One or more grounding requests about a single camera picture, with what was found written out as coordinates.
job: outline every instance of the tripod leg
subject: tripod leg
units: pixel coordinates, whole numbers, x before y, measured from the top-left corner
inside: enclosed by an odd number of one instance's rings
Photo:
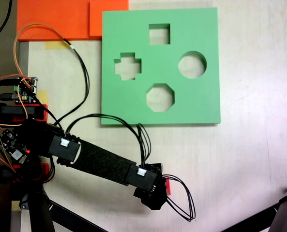
[[[260,232],[270,227],[277,207],[278,204],[275,204],[222,232]]]
[[[47,197],[40,193],[29,196],[28,206],[32,232],[55,232]]]
[[[287,201],[280,205],[269,232],[287,232]]]

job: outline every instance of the red component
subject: red component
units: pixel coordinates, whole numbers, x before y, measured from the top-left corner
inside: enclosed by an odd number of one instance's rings
[[[42,168],[43,168],[44,175],[48,175],[49,172],[50,172],[49,164],[48,163],[41,163],[41,165],[42,165]],[[20,168],[22,168],[22,165],[20,165],[20,164],[13,165],[13,169],[14,170],[17,170],[17,169],[20,169]],[[24,180],[21,180],[20,178],[16,178],[13,182],[24,182]]]
[[[166,179],[166,191],[167,191],[167,196],[171,195],[171,188],[170,188],[170,181],[169,179]]]
[[[32,107],[41,107],[39,104],[24,104],[24,106],[32,106]],[[38,122],[47,122],[48,113],[47,111],[43,110],[43,119],[36,119]],[[25,119],[21,117],[13,117],[13,122],[23,122]]]

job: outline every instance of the green foam board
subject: green foam board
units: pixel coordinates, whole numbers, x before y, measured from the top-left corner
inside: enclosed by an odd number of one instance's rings
[[[102,113],[130,124],[220,123],[216,8],[103,12]],[[169,44],[150,45],[149,29],[168,27]],[[141,61],[135,80],[121,80],[115,63],[134,54]],[[196,79],[181,74],[178,63],[199,55],[206,70]],[[166,85],[174,104],[166,112],[147,105],[153,86]],[[102,119],[102,124],[119,124]]]

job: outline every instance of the cross-shaped hole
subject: cross-shaped hole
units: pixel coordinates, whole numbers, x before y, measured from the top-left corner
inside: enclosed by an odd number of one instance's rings
[[[141,59],[137,59],[135,53],[121,53],[121,58],[114,62],[115,74],[119,74],[122,81],[135,80],[136,74],[141,73]]]

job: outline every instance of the white table surface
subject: white table surface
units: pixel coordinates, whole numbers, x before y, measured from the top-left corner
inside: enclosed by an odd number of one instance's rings
[[[130,0],[130,10],[217,7],[221,124],[147,127],[149,162],[189,187],[196,219],[183,220],[167,204],[151,211],[133,197],[135,188],[57,165],[45,184],[48,196],[110,232],[219,232],[279,201],[287,188],[287,0]],[[101,42],[75,41],[91,77],[87,102],[62,121],[100,112]],[[83,74],[70,50],[29,44],[28,75],[47,90],[56,117],[83,98]],[[72,133],[140,162],[139,146],[126,128],[79,122]],[[172,198],[186,194],[172,184]],[[30,231],[23,212],[22,231]],[[67,231],[60,226],[56,230]]]

